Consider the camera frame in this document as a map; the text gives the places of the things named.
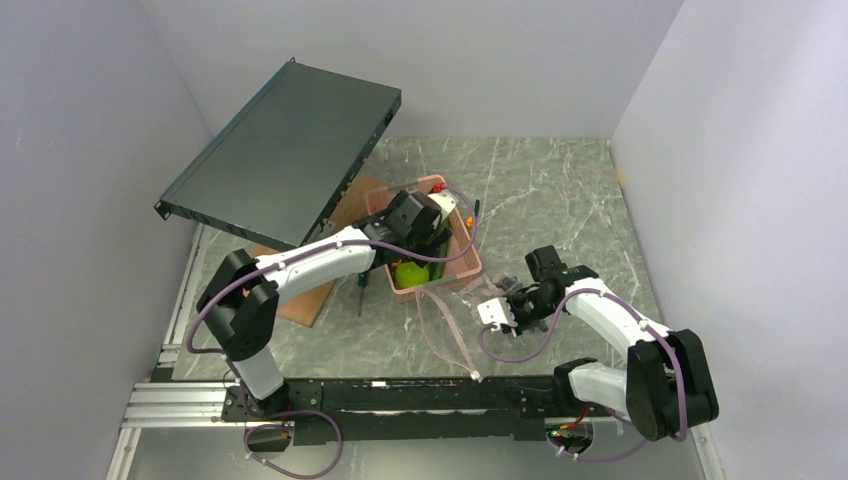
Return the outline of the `dark green fake cucumber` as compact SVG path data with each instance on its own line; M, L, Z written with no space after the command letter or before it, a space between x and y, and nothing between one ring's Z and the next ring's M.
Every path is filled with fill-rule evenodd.
M440 240L440 244L438 249L436 250L435 257L437 258L447 258L449 249L450 249L450 239L452 237L452 231L450 227L444 227L439 235L436 237L437 240ZM445 269L445 262L431 262L429 265L429 280L436 281L443 277Z

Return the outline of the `green fake apple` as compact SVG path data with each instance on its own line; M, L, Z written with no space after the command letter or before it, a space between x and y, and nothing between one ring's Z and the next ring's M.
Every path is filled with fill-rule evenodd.
M408 261L398 263L394 269L394 285L398 290L414 288L430 281L430 269L427 264L420 266Z

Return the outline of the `clear zip top bag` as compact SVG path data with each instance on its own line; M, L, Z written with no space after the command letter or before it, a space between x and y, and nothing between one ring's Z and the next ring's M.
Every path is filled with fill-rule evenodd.
M494 322L484 321L478 308L522 286L514 275L485 273L457 289L449 289L445 282L417 286L415 305L428 347L455 371L482 382L491 368L479 347L478 334Z

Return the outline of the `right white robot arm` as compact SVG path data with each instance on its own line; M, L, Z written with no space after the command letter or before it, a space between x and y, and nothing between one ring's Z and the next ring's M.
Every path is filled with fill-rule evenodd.
M567 266L545 246L525 257L533 279L479 307L490 329L518 336L534 328L553 331L568 314L588 325L623 358L621 369L589 357L557 366L551 401L574 415L598 405L621 414L647 440L680 438L689 428L718 418L720 407L699 336L671 330L614 294L585 265Z

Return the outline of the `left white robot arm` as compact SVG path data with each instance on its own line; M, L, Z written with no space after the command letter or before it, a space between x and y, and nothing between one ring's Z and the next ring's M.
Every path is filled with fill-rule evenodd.
M287 406L285 379L271 353L277 308L338 278L398 261L437 261L438 242L450 238L442 224L456 197L401 191L374 215L314 243L283 253L252 257L230 253L197 305L196 325L205 325L249 392L248 407L264 420Z

